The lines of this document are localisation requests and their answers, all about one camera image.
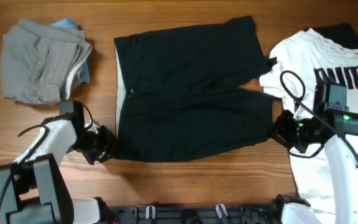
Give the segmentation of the black shorts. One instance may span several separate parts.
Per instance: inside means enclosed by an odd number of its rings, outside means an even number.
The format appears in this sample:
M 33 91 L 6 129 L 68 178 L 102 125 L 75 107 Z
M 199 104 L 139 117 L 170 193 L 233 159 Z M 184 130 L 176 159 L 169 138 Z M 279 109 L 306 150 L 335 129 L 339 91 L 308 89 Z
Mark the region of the black shorts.
M 126 89 L 116 159 L 183 162 L 269 139 L 275 98 L 244 88 L 271 69 L 251 16 L 114 42 Z

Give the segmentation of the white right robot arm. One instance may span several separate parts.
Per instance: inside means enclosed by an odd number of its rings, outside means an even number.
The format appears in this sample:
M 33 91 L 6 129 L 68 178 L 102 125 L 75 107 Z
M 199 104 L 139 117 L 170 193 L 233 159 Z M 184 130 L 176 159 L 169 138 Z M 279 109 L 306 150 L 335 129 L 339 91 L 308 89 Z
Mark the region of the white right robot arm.
M 275 139 L 285 147 L 299 150 L 297 157 L 308 162 L 305 154 L 313 143 L 320 143 L 331 171 L 334 212 L 319 210 L 315 201 L 284 205 L 283 223 L 358 223 L 358 114 L 327 109 L 321 116 L 295 120 L 285 110 L 277 118 Z

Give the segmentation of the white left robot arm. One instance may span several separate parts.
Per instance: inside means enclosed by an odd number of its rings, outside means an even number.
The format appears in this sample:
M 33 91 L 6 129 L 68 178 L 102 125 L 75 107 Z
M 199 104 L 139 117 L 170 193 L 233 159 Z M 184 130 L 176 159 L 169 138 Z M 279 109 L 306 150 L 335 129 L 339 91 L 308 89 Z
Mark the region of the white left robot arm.
M 0 166 L 0 223 L 118 223 L 102 198 L 73 200 L 59 169 L 72 150 L 82 152 L 90 164 L 108 160 L 113 133 L 95 124 L 75 130 L 69 120 L 38 128 L 30 147 Z

